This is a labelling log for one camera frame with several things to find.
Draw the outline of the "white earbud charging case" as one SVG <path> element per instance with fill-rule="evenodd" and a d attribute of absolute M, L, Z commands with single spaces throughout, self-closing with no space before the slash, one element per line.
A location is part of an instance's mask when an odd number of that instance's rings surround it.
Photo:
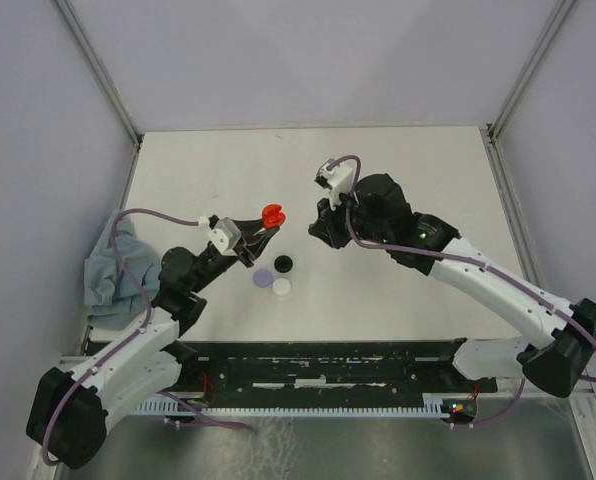
<path fill-rule="evenodd" d="M 274 295 L 287 296 L 292 291 L 292 283 L 287 278 L 277 278 L 273 281 L 271 289 Z"/>

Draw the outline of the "orange earbud charging case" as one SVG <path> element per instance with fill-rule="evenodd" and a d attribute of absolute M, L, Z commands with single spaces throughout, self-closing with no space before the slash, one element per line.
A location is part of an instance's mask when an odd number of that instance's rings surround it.
<path fill-rule="evenodd" d="M 281 227 L 286 221 L 286 214 L 279 204 L 269 204 L 262 210 L 262 225 L 266 230 Z"/>

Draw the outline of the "purple earbud charging case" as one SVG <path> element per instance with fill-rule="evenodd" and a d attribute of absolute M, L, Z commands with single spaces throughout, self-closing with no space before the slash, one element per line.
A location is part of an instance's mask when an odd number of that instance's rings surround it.
<path fill-rule="evenodd" d="M 268 288 L 274 282 L 274 274 L 269 269 L 258 269 L 252 276 L 254 285 L 258 288 Z"/>

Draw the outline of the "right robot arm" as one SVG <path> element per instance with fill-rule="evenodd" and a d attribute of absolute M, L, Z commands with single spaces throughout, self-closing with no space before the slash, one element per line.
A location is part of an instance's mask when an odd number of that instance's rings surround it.
<path fill-rule="evenodd" d="M 524 378 L 568 397 L 596 352 L 596 303 L 572 303 L 497 265 L 459 231 L 415 212 L 387 174 L 355 180 L 349 166 L 323 167 L 315 181 L 328 195 L 317 204 L 310 235 L 334 249 L 354 241 L 386 251 L 398 264 L 454 287 L 510 324 L 518 337 L 458 341 L 436 368 L 445 389 L 472 380 Z"/>

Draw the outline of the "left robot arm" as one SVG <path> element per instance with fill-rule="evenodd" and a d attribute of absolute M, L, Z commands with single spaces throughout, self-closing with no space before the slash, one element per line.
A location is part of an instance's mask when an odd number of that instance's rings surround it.
<path fill-rule="evenodd" d="M 71 369 L 53 367 L 40 378 L 26 434 L 40 446 L 46 465 L 83 467 L 144 400 L 197 383 L 197 354 L 179 338 L 207 305 L 200 292 L 237 263 L 253 267 L 282 223 L 267 215 L 200 218 L 195 225 L 208 238 L 206 248 L 194 254 L 173 247 L 163 255 L 159 288 L 147 300 L 145 318 Z"/>

